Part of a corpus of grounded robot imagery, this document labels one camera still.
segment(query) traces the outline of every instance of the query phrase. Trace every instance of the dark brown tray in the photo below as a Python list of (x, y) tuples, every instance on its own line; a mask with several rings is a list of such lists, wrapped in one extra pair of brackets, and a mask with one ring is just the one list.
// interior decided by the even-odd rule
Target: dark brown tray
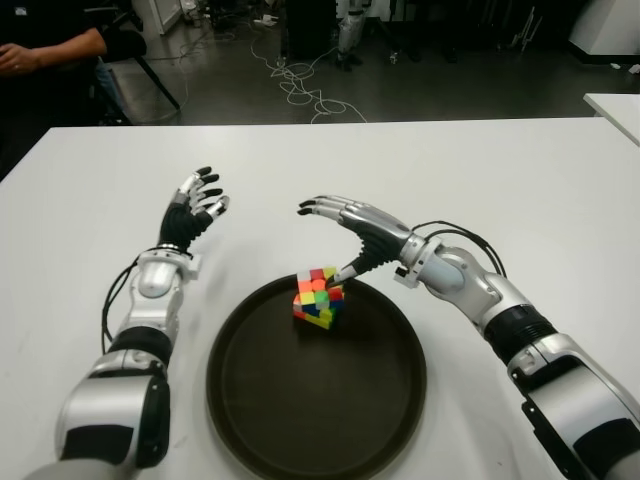
[(420, 421), (422, 347), (402, 312), (362, 282), (345, 286), (331, 331), (293, 317), (296, 292), (294, 275), (276, 280), (231, 314), (209, 356), (209, 413), (263, 478), (370, 478)]

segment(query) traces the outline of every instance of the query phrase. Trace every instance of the orange square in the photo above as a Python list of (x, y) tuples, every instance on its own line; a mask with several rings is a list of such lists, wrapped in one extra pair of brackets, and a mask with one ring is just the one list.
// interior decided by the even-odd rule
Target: orange square
[(298, 282), (298, 291), (300, 293), (313, 292), (311, 282)]
[(312, 280), (311, 288), (314, 292), (322, 292), (326, 289), (327, 282), (325, 280)]

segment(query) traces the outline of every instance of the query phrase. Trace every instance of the white cable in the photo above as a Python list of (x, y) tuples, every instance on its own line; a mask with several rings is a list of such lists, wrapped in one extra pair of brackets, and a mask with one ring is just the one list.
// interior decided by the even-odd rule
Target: white cable
[[(248, 25), (249, 25), (249, 28), (251, 28), (251, 30), (255, 32), (255, 30), (251, 26), (251, 23), (248, 23)], [(328, 52), (323, 53), (318, 58), (316, 58), (311, 64), (293, 63), (289, 66), (283, 65), (282, 67), (272, 67), (271, 65), (269, 65), (269, 61), (266, 58), (257, 55), (255, 50), (253, 49), (254, 44), (259, 38), (261, 37), (256, 37), (253, 40), (253, 42), (251, 42), (251, 55), (253, 55), (258, 60), (262, 60), (265, 66), (269, 70), (271, 70), (271, 78), (283, 77), (286, 80), (284, 82), (280, 82), (279, 86), (283, 91), (287, 92), (287, 103), (289, 103), (290, 105), (303, 106), (303, 105), (309, 105), (311, 102), (316, 100), (316, 102), (313, 104), (313, 109), (316, 111), (316, 114), (311, 119), (312, 124), (313, 122), (316, 121), (318, 117), (340, 115), (342, 113), (345, 113), (349, 108), (351, 108), (354, 112), (356, 112), (364, 123), (368, 123), (367, 119), (364, 118), (364, 115), (360, 113), (360, 110), (358, 110), (356, 107), (354, 107), (350, 103), (343, 102), (341, 100), (334, 100), (332, 98), (323, 98), (321, 89), (318, 88), (315, 90), (307, 90), (304, 86), (304, 81), (313, 77), (313, 75), (315, 74), (315, 69), (314, 69), (315, 64), (318, 63), (320, 59), (331, 54), (334, 50), (337, 49), (337, 47), (334, 47)], [(294, 73), (292, 69), (298, 68), (298, 67), (306, 67), (306, 69), (300, 73)], [(306, 98), (299, 102), (296, 102), (293, 100), (298, 97), (303, 97), (303, 98), (306, 97)], [(340, 107), (340, 109), (332, 110), (328, 106), (331, 104), (337, 105), (338, 107)]]
[[(207, 43), (206, 43), (207, 37), (212, 33), (214, 32), (213, 31), (205, 32), (200, 37), (198, 37), (198, 39), (196, 39), (195, 41), (181, 45), (180, 49), (178, 50), (180, 52), (180, 55), (176, 58), (176, 60), (178, 61), (177, 65), (178, 65), (178, 68), (180, 69), (180, 72), (182, 73), (182, 78), (184, 80), (184, 94), (185, 94), (184, 101), (180, 104), (178, 109), (166, 115), (162, 115), (161, 117), (158, 117), (158, 118), (153, 118), (151, 120), (138, 121), (134, 123), (136, 123), (137, 125), (152, 125), (154, 123), (158, 123), (163, 120), (168, 120), (170, 118), (173, 118), (176, 115), (178, 115), (180, 112), (182, 112), (182, 109), (189, 102), (189, 78), (187, 77), (187, 73), (182, 68), (182, 60), (184, 60), (187, 57), (195, 56), (196, 53), (199, 53), (199, 50), (204, 50), (204, 48), (207, 46)], [(220, 39), (221, 41), (233, 41), (236, 38), (236, 36), (231, 32), (223, 33), (221, 34), (221, 36), (227, 37), (227, 38)]]

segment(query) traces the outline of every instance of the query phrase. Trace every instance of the yellow square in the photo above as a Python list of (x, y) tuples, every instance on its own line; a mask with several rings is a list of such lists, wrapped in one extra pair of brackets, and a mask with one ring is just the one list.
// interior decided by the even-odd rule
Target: yellow square
[(327, 267), (327, 268), (323, 268), (322, 272), (324, 273), (325, 280), (328, 280), (329, 277), (337, 273), (337, 269), (336, 267)]
[(304, 318), (307, 322), (311, 322), (314, 325), (318, 325), (319, 327), (322, 327), (325, 330), (329, 330), (329, 327), (331, 326), (331, 320), (314, 317), (313, 315), (309, 315), (308, 313), (304, 316)]
[(320, 319), (331, 322), (333, 320), (333, 312), (328, 308), (320, 310)]
[(316, 297), (313, 292), (304, 292), (300, 294), (300, 303), (302, 305), (311, 305), (316, 303)]

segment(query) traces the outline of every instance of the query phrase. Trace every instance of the person's arm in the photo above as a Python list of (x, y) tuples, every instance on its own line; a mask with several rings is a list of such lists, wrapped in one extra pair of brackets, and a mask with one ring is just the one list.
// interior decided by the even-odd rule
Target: person's arm
[(95, 28), (50, 47), (29, 49), (9, 43), (0, 46), (0, 76), (25, 75), (41, 68), (98, 57), (106, 52), (107, 46)]

